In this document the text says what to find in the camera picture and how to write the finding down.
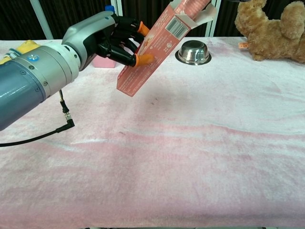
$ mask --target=brown plush toy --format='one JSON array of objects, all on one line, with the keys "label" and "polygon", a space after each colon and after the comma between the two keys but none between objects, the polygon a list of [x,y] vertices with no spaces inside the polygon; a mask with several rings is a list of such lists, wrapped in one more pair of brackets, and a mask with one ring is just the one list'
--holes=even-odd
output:
[{"label": "brown plush toy", "polygon": [[235,25],[248,38],[253,59],[290,58],[305,63],[305,6],[290,3],[280,20],[269,20],[262,8],[266,0],[251,0],[238,5]]}]

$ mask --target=table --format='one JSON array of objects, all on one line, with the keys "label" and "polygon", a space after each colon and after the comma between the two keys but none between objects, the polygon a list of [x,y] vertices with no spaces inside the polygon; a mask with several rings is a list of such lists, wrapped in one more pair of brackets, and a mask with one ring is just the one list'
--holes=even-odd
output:
[{"label": "table", "polygon": [[[211,62],[175,59],[189,39]],[[184,38],[133,98],[122,65],[88,66],[63,89],[74,128],[0,149],[0,227],[304,226],[304,65],[255,62],[240,41]],[[0,141],[63,124],[56,94]]]}]

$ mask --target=stainless steel bowl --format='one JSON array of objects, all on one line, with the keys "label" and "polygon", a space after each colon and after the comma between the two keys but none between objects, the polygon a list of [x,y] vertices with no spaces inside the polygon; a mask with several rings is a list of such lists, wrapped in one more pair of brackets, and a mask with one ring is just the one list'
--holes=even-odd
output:
[{"label": "stainless steel bowl", "polygon": [[180,62],[190,65],[206,64],[212,59],[206,44],[195,40],[185,42],[175,56]]}]

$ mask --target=robotic arm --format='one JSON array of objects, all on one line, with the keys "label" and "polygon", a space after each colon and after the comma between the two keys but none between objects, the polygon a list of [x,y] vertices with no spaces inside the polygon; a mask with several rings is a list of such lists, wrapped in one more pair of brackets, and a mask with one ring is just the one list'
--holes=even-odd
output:
[{"label": "robotic arm", "polygon": [[61,93],[96,55],[133,67],[153,62],[151,55],[137,55],[130,40],[141,43],[148,32],[142,22],[104,11],[71,26],[61,44],[49,42],[25,54],[15,52],[17,57],[0,65],[0,131]]}]

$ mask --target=orange tag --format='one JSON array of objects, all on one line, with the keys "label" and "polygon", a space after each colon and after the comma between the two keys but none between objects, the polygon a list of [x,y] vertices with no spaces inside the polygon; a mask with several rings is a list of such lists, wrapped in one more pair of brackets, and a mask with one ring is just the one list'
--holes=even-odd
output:
[{"label": "orange tag", "polygon": [[240,42],[238,43],[239,49],[247,49],[249,47],[248,42]]}]

